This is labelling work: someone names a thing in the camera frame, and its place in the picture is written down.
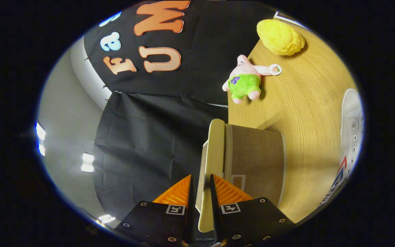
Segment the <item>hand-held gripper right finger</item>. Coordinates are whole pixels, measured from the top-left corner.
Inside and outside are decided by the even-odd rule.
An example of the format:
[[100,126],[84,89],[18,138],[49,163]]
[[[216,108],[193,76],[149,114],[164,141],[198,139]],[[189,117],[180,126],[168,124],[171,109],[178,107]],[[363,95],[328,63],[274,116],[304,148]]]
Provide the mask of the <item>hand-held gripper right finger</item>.
[[252,198],[210,175],[215,241],[222,247],[263,247],[296,227],[268,198]]

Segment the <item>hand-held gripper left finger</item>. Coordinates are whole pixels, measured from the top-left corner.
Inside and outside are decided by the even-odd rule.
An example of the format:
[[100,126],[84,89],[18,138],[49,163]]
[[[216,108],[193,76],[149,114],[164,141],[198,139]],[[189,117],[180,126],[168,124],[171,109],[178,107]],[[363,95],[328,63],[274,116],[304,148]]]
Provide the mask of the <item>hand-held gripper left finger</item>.
[[187,175],[155,200],[142,200],[115,228],[135,247],[188,247],[193,225],[193,176]]

